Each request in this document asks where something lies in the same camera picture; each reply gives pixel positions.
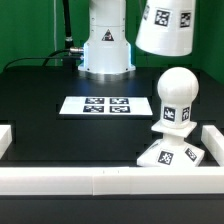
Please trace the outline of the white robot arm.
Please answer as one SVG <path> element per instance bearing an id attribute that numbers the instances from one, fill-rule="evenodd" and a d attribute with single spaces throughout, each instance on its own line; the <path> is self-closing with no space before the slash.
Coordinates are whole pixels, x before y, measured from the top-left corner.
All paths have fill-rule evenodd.
<path id="1" fill-rule="evenodd" d="M 125 37 L 126 0 L 89 0 L 90 31 L 80 71 L 121 74 L 133 71 Z"/>

